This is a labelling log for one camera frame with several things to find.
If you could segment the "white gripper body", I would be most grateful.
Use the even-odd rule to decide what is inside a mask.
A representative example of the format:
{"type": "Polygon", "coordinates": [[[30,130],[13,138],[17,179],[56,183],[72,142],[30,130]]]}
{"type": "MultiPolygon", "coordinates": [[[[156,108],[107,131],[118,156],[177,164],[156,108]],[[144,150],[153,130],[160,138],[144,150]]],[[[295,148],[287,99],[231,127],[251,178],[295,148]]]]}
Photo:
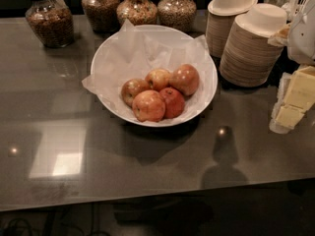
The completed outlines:
{"type": "Polygon", "coordinates": [[[298,64],[315,65],[315,4],[308,3],[291,23],[287,54],[298,64]]]}

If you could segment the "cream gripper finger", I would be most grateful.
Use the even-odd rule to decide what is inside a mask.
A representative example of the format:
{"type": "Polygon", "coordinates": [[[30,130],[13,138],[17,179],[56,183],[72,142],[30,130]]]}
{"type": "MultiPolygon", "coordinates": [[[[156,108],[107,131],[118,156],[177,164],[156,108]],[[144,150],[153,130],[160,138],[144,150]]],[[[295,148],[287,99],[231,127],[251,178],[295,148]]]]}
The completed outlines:
{"type": "Polygon", "coordinates": [[[268,43],[275,47],[287,46],[289,30],[290,24],[286,24],[284,27],[269,37],[268,43]]]}
{"type": "Polygon", "coordinates": [[[287,134],[314,104],[315,67],[300,65],[292,74],[283,73],[277,102],[271,114],[270,130],[278,134],[287,134]]]}

